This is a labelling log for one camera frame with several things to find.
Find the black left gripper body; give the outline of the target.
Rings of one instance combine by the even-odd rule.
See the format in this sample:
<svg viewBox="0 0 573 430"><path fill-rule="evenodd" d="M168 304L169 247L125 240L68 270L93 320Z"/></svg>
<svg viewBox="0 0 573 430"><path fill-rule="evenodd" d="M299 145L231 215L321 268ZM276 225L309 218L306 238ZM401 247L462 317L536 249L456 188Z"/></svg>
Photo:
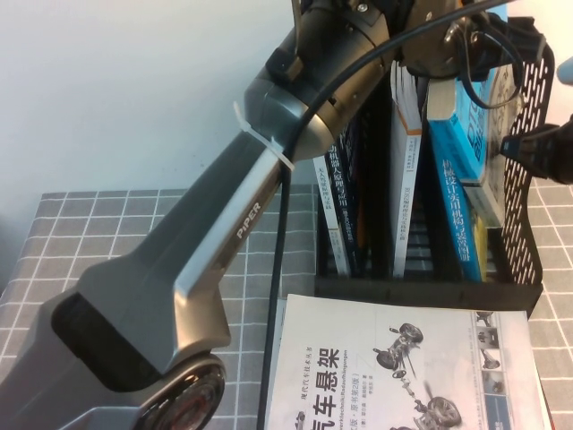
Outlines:
<svg viewBox="0 0 573 430"><path fill-rule="evenodd" d="M532 16L501 18L488 13L493 28L506 36L520 54L541 54L546 46L545 36L535 27Z"/></svg>

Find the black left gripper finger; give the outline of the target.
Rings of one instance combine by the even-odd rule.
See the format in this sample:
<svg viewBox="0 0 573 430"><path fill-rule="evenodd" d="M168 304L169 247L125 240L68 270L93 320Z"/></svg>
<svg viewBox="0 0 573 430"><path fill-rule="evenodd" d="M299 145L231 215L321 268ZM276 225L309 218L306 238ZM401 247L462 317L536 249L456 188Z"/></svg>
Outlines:
<svg viewBox="0 0 573 430"><path fill-rule="evenodd" d="M530 132L507 136L500 153L534 177L571 185L572 117L563 125L543 124Z"/></svg>

